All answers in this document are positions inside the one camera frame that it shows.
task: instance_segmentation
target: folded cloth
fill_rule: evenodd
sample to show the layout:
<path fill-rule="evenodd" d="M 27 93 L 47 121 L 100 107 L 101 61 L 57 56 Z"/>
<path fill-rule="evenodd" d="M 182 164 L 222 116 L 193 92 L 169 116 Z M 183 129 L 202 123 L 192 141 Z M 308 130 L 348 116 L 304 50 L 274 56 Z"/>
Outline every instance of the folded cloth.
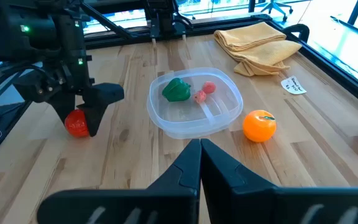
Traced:
<path fill-rule="evenodd" d="M 297 52 L 301 45 L 285 40 L 286 35 L 264 22 L 217 30 L 215 40 L 234 60 L 240 62 L 234 71 L 245 76 L 278 75 L 289 69 L 282 60 Z"/>

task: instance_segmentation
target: toy green pepper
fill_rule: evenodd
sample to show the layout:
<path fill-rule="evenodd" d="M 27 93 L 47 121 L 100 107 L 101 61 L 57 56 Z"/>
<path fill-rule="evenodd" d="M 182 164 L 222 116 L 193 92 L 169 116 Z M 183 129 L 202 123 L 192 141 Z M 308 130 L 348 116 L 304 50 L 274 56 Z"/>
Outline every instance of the toy green pepper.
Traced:
<path fill-rule="evenodd" d="M 162 90 L 162 95 L 169 102 L 185 101 L 190 98 L 190 85 L 180 78 L 174 78 Z"/>

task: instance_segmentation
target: wooden table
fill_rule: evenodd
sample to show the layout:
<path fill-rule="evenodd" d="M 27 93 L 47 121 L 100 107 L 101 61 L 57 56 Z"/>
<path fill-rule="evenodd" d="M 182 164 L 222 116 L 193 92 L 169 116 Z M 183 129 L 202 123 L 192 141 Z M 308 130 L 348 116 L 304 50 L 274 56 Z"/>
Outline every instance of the wooden table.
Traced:
<path fill-rule="evenodd" d="M 0 223 L 36 223 L 39 203 L 59 190 L 146 188 L 189 142 L 169 138 L 149 119 L 150 83 L 194 67 L 222 70 L 244 100 L 230 128 L 206 138 L 277 185 L 358 186 L 358 99 L 301 54 L 285 60 L 291 69 L 277 76 L 244 77 L 212 35 L 89 53 L 90 75 L 122 85 L 125 99 L 109 106 L 94 138 L 84 139 L 71 137 L 51 106 L 33 103 L 0 146 Z M 281 87 L 292 75 L 306 94 Z M 242 133 L 245 115 L 257 109 L 278 123 L 274 137 L 260 144 Z M 200 223 L 209 223 L 201 195 Z"/>

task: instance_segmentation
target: white label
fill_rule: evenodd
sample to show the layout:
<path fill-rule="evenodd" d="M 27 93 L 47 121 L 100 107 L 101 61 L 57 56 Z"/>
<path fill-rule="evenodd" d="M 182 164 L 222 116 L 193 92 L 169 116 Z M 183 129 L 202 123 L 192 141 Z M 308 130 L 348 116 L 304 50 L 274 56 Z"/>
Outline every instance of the white label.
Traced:
<path fill-rule="evenodd" d="M 281 86 L 292 94 L 302 94 L 306 93 L 306 90 L 301 86 L 295 76 L 284 79 L 281 81 Z"/>

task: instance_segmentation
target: toy orange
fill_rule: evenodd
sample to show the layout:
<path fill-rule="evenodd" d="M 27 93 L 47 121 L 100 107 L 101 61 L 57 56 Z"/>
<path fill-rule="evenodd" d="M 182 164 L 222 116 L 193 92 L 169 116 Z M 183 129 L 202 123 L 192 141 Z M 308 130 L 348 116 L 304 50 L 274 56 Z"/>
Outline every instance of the toy orange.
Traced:
<path fill-rule="evenodd" d="M 242 124 L 242 130 L 251 141 L 264 142 L 276 131 L 276 120 L 272 114 L 264 110 L 249 113 Z"/>
<path fill-rule="evenodd" d="M 66 130 L 74 137 L 80 138 L 90 135 L 86 125 L 84 111 L 75 109 L 65 119 Z"/>

